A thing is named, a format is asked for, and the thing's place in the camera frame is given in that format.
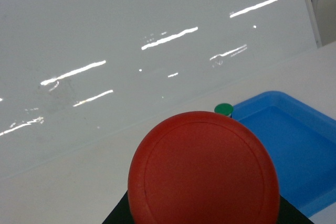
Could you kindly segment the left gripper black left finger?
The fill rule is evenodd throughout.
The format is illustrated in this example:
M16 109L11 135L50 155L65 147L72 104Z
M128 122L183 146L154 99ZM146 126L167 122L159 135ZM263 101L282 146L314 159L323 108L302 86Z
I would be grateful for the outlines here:
M126 192L102 224L134 224Z

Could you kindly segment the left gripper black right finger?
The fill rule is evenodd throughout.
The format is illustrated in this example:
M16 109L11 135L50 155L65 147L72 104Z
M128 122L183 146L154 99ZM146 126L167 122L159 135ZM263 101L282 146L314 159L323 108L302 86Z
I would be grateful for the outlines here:
M283 196L280 196L277 224L313 224L313 222Z

